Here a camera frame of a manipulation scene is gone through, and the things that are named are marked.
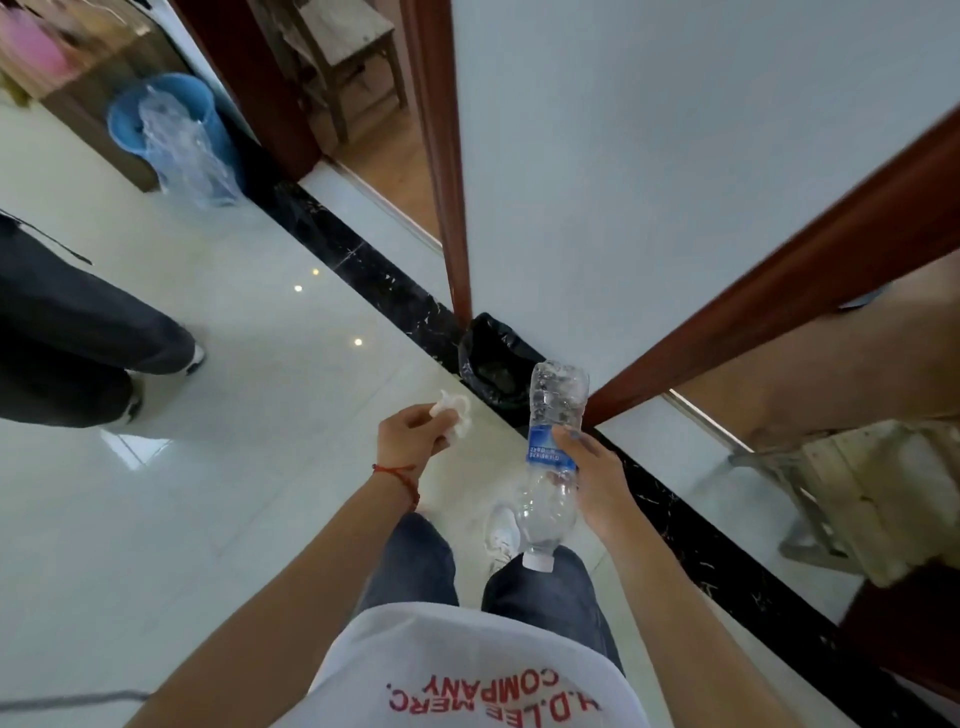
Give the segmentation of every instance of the bottle cap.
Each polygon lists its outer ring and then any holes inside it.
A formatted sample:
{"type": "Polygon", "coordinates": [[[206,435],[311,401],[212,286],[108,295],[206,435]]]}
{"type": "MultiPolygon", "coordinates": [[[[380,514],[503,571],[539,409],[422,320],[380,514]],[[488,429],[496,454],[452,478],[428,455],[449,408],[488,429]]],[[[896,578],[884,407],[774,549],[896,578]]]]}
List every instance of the bottle cap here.
{"type": "Polygon", "coordinates": [[[532,571],[550,573],[553,570],[553,556],[535,551],[524,551],[523,566],[532,571]]]}

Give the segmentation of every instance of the bracelet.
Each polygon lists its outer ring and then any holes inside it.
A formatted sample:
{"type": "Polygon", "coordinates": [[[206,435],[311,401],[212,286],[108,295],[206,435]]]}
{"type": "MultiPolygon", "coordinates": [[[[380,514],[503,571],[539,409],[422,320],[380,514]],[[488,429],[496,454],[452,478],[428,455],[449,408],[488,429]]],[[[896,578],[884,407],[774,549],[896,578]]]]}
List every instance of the bracelet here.
{"type": "Polygon", "coordinates": [[[413,499],[413,505],[410,506],[410,512],[413,513],[417,510],[417,504],[420,503],[420,491],[417,489],[417,483],[409,475],[405,475],[404,471],[412,471],[416,465],[404,465],[402,468],[384,468],[382,465],[377,465],[373,463],[373,472],[374,473],[389,473],[394,475],[399,479],[401,483],[406,487],[407,492],[410,494],[410,498],[413,499]]]}

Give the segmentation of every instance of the dark pants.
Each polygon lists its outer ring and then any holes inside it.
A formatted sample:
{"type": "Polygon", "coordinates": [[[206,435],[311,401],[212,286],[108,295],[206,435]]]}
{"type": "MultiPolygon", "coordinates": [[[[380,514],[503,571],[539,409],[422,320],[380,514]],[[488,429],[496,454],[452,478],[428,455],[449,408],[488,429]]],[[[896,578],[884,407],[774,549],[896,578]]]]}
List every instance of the dark pants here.
{"type": "MultiPolygon", "coordinates": [[[[569,637],[609,658],[623,672],[584,562],[565,546],[557,548],[554,558],[553,571],[541,573],[526,569],[517,556],[490,577],[481,609],[569,637]]],[[[453,588],[455,571],[444,537],[419,513],[408,513],[387,541],[357,614],[403,601],[460,606],[453,588]]]]}
{"type": "Polygon", "coordinates": [[[125,370],[172,374],[193,358],[169,316],[37,242],[0,215],[0,417],[88,427],[119,418],[125,370]]]}

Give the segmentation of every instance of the black marble border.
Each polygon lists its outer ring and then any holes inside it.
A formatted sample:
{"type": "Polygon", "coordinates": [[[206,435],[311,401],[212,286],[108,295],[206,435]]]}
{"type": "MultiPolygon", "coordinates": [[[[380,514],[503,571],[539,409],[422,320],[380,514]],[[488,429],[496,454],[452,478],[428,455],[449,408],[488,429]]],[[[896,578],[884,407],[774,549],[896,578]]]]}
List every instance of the black marble border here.
{"type": "MultiPolygon", "coordinates": [[[[370,305],[459,376],[461,332],[453,313],[298,184],[280,180],[265,154],[238,138],[248,196],[370,305]]],[[[622,449],[636,504],[690,578],[817,691],[862,728],[950,724],[888,673],[835,641],[836,626],[721,533],[622,449]]]]}

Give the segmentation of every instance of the person's left hand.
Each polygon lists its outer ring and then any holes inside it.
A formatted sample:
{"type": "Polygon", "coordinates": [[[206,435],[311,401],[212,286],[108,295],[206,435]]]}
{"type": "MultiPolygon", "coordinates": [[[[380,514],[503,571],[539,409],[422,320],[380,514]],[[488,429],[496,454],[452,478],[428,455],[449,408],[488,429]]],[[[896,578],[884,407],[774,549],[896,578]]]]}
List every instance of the person's left hand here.
{"type": "Polygon", "coordinates": [[[430,457],[450,446],[444,433],[460,419],[452,409],[431,418],[432,406],[430,403],[414,404],[380,423],[376,435],[377,465],[384,468],[412,465],[414,469],[410,471],[410,477],[414,481],[420,480],[430,457]]]}

